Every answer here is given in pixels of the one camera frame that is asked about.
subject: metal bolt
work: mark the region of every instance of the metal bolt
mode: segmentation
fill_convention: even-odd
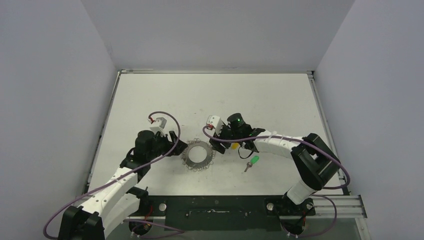
[[[273,209],[274,209],[274,204],[273,203],[268,203],[267,205],[266,205],[266,209],[268,209],[269,211],[272,211]]]
[[[161,204],[159,204],[159,210],[160,211],[165,211],[167,209],[167,205],[165,204],[165,203],[161,203]]]

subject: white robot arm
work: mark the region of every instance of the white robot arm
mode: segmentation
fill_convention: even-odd
[[[166,120],[158,117],[151,122],[150,130],[140,131],[135,147],[106,183],[109,186],[95,192],[79,206],[69,206],[65,210],[58,240],[105,240],[129,215],[149,208],[149,193],[135,187],[150,170],[148,163],[168,152],[168,156],[180,155],[188,146],[177,141],[173,131],[169,132],[170,141],[163,131],[165,124]]]
[[[242,148],[253,152],[266,152],[294,160],[301,180],[284,195],[294,205],[300,205],[310,195],[321,190],[339,169],[337,157],[314,133],[306,137],[291,137],[252,128],[245,123],[240,113],[228,117],[227,122],[228,125],[216,115],[209,116],[206,121],[206,128],[214,131],[213,136],[209,136],[209,142],[221,154],[225,153],[231,143],[239,143]]]

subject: green handle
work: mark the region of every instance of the green handle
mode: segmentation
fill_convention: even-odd
[[[251,164],[255,164],[258,160],[259,160],[259,156],[254,156],[254,157],[250,160],[250,163],[251,163]]]

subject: cable tie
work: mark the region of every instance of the cable tie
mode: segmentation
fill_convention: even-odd
[[[268,139],[266,141],[266,143],[268,144],[268,150],[269,150],[270,153],[272,153],[272,149],[270,147],[270,140],[275,135],[277,135],[277,132],[276,131],[271,132],[271,134],[268,136]]]
[[[281,142],[282,142],[283,140],[284,140],[284,135],[283,135],[283,134],[281,134],[281,138],[280,138],[279,143],[278,143],[278,148],[280,148]]]
[[[118,180],[118,178],[115,178],[114,181],[117,182],[117,183],[119,183],[122,186],[122,183],[121,183],[120,180]]]

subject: metal ring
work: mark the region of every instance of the metal ring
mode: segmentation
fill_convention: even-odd
[[[201,162],[194,162],[190,159],[189,153],[194,147],[202,147],[206,150],[206,157]],[[188,141],[188,147],[182,152],[181,158],[183,164],[192,171],[201,171],[209,168],[210,164],[213,164],[212,159],[215,157],[215,151],[212,150],[212,146],[205,141],[201,141],[199,138],[195,138],[193,141]]]

